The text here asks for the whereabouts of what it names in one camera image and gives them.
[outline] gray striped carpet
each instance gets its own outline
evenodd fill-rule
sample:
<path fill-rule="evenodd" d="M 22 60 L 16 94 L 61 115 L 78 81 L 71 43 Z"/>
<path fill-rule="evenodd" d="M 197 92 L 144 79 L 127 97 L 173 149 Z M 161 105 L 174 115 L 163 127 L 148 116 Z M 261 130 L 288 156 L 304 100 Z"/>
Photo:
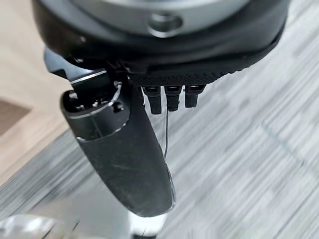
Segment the gray striped carpet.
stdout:
<path fill-rule="evenodd" d="M 169 115 L 177 206 L 160 238 L 319 238 L 319 0 L 294 0 L 280 45 Z M 150 119 L 164 145 L 165 115 Z M 0 188 L 0 218 L 101 183 L 66 132 Z"/>

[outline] mounting hole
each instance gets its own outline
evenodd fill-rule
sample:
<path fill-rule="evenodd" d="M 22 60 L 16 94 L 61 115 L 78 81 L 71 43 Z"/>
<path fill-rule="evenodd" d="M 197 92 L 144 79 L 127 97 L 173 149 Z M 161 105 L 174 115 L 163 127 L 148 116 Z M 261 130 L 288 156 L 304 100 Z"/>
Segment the mounting hole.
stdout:
<path fill-rule="evenodd" d="M 181 17 L 168 12 L 153 13 L 148 20 L 149 33 L 160 38 L 177 35 L 182 26 Z"/>

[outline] thin black wire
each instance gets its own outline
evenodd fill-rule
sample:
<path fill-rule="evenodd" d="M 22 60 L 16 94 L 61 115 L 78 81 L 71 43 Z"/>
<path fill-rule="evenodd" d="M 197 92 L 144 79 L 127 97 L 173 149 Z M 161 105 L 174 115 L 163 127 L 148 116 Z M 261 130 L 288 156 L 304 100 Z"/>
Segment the thin black wire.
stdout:
<path fill-rule="evenodd" d="M 168 151 L 168 110 L 166 110 L 166 143 L 165 143 L 165 153 L 164 158 L 166 159 L 167 151 Z"/>
<path fill-rule="evenodd" d="M 47 238 L 47 236 L 51 233 L 51 231 L 53 230 L 55 224 L 50 228 L 50 230 L 41 238 L 41 239 L 45 239 Z"/>
<path fill-rule="evenodd" d="M 80 224 L 80 223 L 77 222 L 77 223 L 75 224 L 75 226 L 73 227 L 72 231 L 75 231 L 75 229 L 78 227 L 79 224 Z"/>

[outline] beige surface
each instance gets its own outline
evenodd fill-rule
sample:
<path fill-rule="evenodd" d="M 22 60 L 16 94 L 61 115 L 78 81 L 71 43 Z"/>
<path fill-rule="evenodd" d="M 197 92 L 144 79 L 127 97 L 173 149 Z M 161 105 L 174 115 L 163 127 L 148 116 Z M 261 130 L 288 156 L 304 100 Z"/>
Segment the beige surface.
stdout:
<path fill-rule="evenodd" d="M 0 1 L 0 35 L 0 98 L 30 109 L 0 136 L 1 185 L 67 129 L 58 104 L 70 86 L 45 69 L 30 1 Z"/>
<path fill-rule="evenodd" d="M 9 131 L 29 112 L 29 109 L 0 99 L 0 136 Z"/>

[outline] cable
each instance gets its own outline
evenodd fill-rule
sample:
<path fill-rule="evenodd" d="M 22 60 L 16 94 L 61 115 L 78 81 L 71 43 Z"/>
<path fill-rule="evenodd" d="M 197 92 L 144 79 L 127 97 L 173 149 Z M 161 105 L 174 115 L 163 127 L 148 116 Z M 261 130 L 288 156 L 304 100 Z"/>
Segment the cable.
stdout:
<path fill-rule="evenodd" d="M 54 226 L 55 226 L 55 224 L 50 228 L 50 230 L 48 230 L 48 232 L 41 239 L 48 238 L 48 235 L 52 232 Z"/>
<path fill-rule="evenodd" d="M 165 153 L 164 158 L 166 159 L 167 151 L 168 151 L 168 110 L 166 110 L 166 143 L 165 143 Z"/>

